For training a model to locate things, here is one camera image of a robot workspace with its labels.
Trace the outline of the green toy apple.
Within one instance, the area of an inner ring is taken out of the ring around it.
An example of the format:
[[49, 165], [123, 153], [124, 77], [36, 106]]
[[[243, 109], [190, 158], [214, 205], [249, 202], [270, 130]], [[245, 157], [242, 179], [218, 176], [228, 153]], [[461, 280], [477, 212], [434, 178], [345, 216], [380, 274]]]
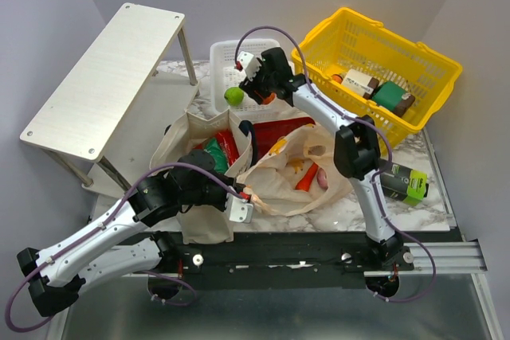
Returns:
[[224, 92], [224, 100], [231, 107], [238, 107], [244, 100], [245, 93], [239, 87], [227, 88]]

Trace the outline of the peach plastic grocery bag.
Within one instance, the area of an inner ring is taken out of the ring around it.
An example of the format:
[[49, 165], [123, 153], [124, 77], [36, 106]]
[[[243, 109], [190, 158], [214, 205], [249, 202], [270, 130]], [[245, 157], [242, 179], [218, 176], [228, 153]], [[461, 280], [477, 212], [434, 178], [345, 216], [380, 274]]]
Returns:
[[[351, 183], [335, 168], [333, 151], [332, 135], [320, 125], [307, 124], [279, 139], [237, 181], [245, 185], [259, 213], [282, 217], [309, 213], [352, 191]], [[295, 190], [313, 163], [326, 171], [328, 188], [322, 190], [314, 178], [308, 192]]]

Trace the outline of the orange toy pumpkin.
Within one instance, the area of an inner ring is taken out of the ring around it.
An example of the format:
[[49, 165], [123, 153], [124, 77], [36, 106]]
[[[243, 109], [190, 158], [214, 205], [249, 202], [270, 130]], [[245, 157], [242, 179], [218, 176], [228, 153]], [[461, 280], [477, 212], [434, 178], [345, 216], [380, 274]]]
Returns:
[[263, 99], [262, 104], [263, 105], [268, 105], [268, 104], [272, 103], [275, 98], [276, 98], [276, 94], [275, 93], [271, 93], [269, 96], [267, 96], [267, 97], [265, 97]]

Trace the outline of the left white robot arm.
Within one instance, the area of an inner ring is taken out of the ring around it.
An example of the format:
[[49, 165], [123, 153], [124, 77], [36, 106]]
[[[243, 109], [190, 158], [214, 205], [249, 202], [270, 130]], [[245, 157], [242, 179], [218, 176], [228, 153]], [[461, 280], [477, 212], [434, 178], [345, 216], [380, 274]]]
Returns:
[[234, 178], [215, 171], [213, 157], [204, 150], [157, 166], [73, 235], [49, 248], [18, 253], [33, 305], [40, 316], [50, 318], [101, 281], [132, 272], [170, 271], [179, 255], [167, 234], [154, 232], [126, 248], [120, 244], [195, 206], [211, 206], [230, 221], [246, 222], [253, 204], [243, 189]]

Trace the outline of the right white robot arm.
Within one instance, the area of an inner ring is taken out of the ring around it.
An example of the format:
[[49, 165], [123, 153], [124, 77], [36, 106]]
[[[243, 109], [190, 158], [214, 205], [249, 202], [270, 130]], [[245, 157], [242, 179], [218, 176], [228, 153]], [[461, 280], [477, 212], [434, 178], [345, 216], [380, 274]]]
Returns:
[[305, 112], [332, 135], [335, 168], [351, 183], [365, 220], [367, 262], [378, 270], [394, 263], [403, 240], [388, 221], [373, 119], [358, 117], [336, 105], [307, 75], [295, 74], [280, 47], [267, 49], [260, 57], [236, 49], [234, 61], [235, 68], [245, 73], [239, 88], [257, 104], [274, 95]]

